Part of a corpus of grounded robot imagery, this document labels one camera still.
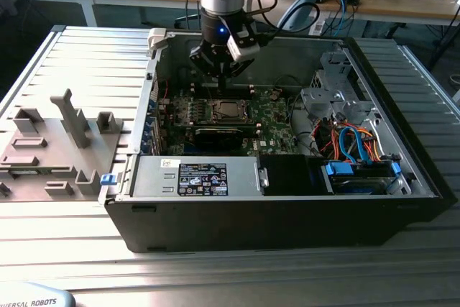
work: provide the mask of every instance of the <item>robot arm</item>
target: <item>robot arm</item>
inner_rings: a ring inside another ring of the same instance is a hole
[[[190,54],[206,75],[225,88],[259,52],[259,43],[244,12],[244,0],[201,0],[202,41]]]
[[[277,6],[277,0],[261,0],[264,5]],[[282,0],[273,11],[276,25],[282,29],[293,28],[295,18],[301,22],[308,18],[311,4],[315,0]],[[256,8],[256,0],[200,0],[202,19],[202,41],[192,49],[190,59],[205,75],[218,81],[219,90],[225,89],[226,79],[238,76],[255,59],[260,47],[266,45],[274,35],[256,33],[251,24],[252,15],[259,20],[262,10],[245,12],[244,7]]]

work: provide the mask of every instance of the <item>wire bundle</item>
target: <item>wire bundle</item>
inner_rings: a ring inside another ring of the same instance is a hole
[[[319,121],[313,129],[311,133],[313,141],[315,140],[316,134],[322,126],[322,123],[322,121]],[[356,164],[356,158],[351,155],[351,152],[356,145],[359,158],[362,162],[371,163],[381,161],[377,150],[378,138],[373,136],[372,133],[367,131],[365,128],[357,127],[348,122],[335,124],[332,121],[328,123],[328,128],[330,129],[330,140],[319,150],[323,156],[326,156],[328,149],[332,147],[332,151],[330,154],[327,154],[327,158],[332,160],[343,160],[345,162],[352,162]],[[355,140],[348,149],[345,148],[346,135],[355,137]]]

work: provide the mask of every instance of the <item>metal slotted surface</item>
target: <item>metal slotted surface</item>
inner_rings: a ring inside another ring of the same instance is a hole
[[[122,60],[145,61],[147,46],[130,44],[137,42],[130,39],[142,35],[146,38],[147,31],[73,27],[63,35],[52,34],[51,48],[47,51],[45,45],[37,57],[47,61],[38,63],[37,70],[46,68],[54,75],[34,71],[26,75],[12,106],[26,96],[46,103],[49,91],[80,86],[74,95],[85,112],[126,111],[121,143],[127,142],[135,109],[121,104],[120,98],[136,97],[143,69],[126,68],[136,70],[134,76],[107,73],[74,78],[75,63],[56,66],[61,62],[51,59],[81,60],[86,73],[104,69],[93,66],[106,63],[102,60],[111,61],[105,71],[121,70],[117,64]],[[87,42],[72,42],[75,37]],[[93,37],[103,43],[92,43]],[[128,41],[102,40],[117,37]],[[427,87],[429,83],[413,90]],[[117,102],[107,100],[111,97]],[[435,115],[431,119],[440,122]],[[14,130],[6,116],[0,126],[4,131],[0,138]],[[426,140],[436,141],[436,136],[427,134]],[[124,153],[121,144],[115,170],[123,166]],[[458,172],[446,162],[439,162],[446,172]],[[68,289],[80,307],[458,306],[459,229],[460,212],[454,207],[431,223],[412,225],[381,247],[140,255],[128,251],[97,202],[0,203],[0,281],[31,280]]]
[[[453,191],[460,192],[460,111],[413,54],[392,40],[356,42]]]
[[[37,107],[43,117],[57,117],[51,95],[72,91],[72,104],[88,118],[111,111],[124,120],[115,162],[124,162],[147,66],[147,35],[143,29],[67,27],[52,32],[14,101],[1,118],[0,145],[16,130],[12,122],[19,107]]]

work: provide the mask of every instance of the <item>white sticker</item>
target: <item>white sticker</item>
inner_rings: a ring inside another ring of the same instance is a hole
[[[179,168],[180,160],[169,160],[162,159],[160,167],[161,168]]]
[[[13,174],[15,175],[37,175],[38,172],[36,170],[14,170]]]

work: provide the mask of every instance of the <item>blue cable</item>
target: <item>blue cable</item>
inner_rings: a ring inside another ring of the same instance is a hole
[[[342,18],[340,18],[339,26],[337,27],[337,31],[333,36],[337,36],[340,33],[340,30],[342,29],[342,24],[344,23],[344,19],[345,19],[345,11],[346,11],[345,1],[340,0],[340,3],[341,3],[341,8],[342,8]]]
[[[359,156],[361,157],[361,160],[363,160],[365,163],[372,163],[371,159],[369,158],[369,155],[367,154],[366,150],[364,149],[361,141],[361,135],[358,132],[357,129],[354,129],[353,127],[345,127],[340,131],[339,135],[339,147],[340,151],[342,151],[342,154],[344,154],[350,161],[352,161],[354,164],[357,163],[357,161],[352,157],[346,150],[345,150],[345,144],[344,144],[344,139],[345,139],[345,134],[346,131],[352,130],[354,132],[354,135],[356,136],[356,146],[358,147],[359,151]]]

